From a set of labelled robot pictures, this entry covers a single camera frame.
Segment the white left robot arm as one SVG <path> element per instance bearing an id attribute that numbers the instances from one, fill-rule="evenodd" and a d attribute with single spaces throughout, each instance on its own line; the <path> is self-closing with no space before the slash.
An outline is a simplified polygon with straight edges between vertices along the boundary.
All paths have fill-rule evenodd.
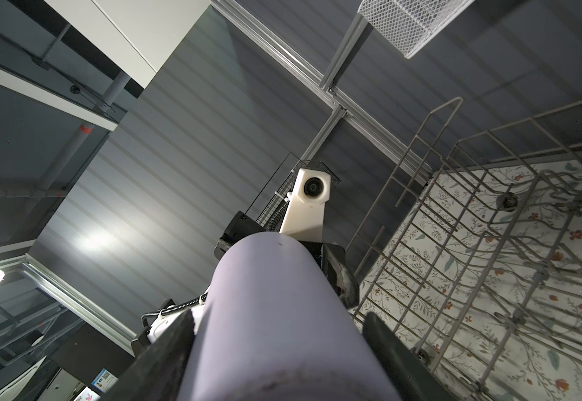
<path id="1" fill-rule="evenodd" d="M 214 249 L 214 255 L 221 260 L 230 247 L 243 240 L 245 237 L 254 235 L 259 232 L 272 232 L 279 229 L 281 225 L 267 223 L 261 225 L 256 220 L 248 217 L 244 212 L 237 212 L 231 220 L 222 236 L 219 238 Z M 339 297 L 339 300 L 347 309 L 352 309 L 359 305 L 359 283 L 354 273 L 346 262 L 344 247 L 337 244 L 321 242 L 318 237 L 301 233 L 294 236 L 314 258 L 321 272 L 326 276 L 329 284 Z M 175 304 L 171 299 L 164 302 L 156 312 L 148 312 L 142 315 L 142 330 L 132 339 L 132 351 L 136 357 L 139 357 L 157 339 L 164 334 L 167 329 L 175 323 L 177 318 L 191 312 L 194 321 L 194 331 L 202 322 L 204 313 L 204 304 L 207 300 L 207 293 L 181 303 Z"/>

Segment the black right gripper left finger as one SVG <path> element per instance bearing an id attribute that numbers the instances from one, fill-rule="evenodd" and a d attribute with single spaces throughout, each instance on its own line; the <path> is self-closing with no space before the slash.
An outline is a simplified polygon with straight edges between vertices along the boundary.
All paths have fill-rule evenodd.
<path id="1" fill-rule="evenodd" d="M 120 379 L 102 400 L 175 400 L 195 340 L 191 312 L 180 315 Z"/>

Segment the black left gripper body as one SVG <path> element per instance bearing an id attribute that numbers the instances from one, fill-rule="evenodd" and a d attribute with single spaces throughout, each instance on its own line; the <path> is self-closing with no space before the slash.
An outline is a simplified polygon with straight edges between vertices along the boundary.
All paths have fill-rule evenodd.
<path id="1" fill-rule="evenodd" d="M 359 282 L 347 262 L 344 247 L 338 244 L 302 241 L 269 231 L 239 211 L 217 240 L 213 253 L 222 261 L 239 252 L 252 252 L 266 267 L 313 267 L 324 277 L 344 308 L 352 309 L 360 303 Z"/>

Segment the lilac cup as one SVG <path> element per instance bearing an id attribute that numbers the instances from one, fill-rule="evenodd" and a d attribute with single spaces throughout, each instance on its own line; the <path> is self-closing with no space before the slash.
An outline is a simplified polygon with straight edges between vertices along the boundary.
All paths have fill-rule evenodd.
<path id="1" fill-rule="evenodd" d="M 324 277 L 224 257 L 180 387 L 182 400 L 396 400 Z"/>

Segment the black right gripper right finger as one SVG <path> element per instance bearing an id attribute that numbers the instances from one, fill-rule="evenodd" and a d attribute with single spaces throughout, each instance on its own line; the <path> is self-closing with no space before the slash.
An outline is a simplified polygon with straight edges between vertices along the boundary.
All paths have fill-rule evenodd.
<path id="1" fill-rule="evenodd" d="M 362 336 L 403 400 L 456 400 L 376 313 L 367 314 Z"/>

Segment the white mesh wall basket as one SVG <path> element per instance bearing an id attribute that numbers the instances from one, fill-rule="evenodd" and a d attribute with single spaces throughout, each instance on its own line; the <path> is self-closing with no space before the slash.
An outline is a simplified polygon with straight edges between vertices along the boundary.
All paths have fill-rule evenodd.
<path id="1" fill-rule="evenodd" d="M 365 0 L 358 13 L 410 59 L 473 3 L 474 0 Z"/>

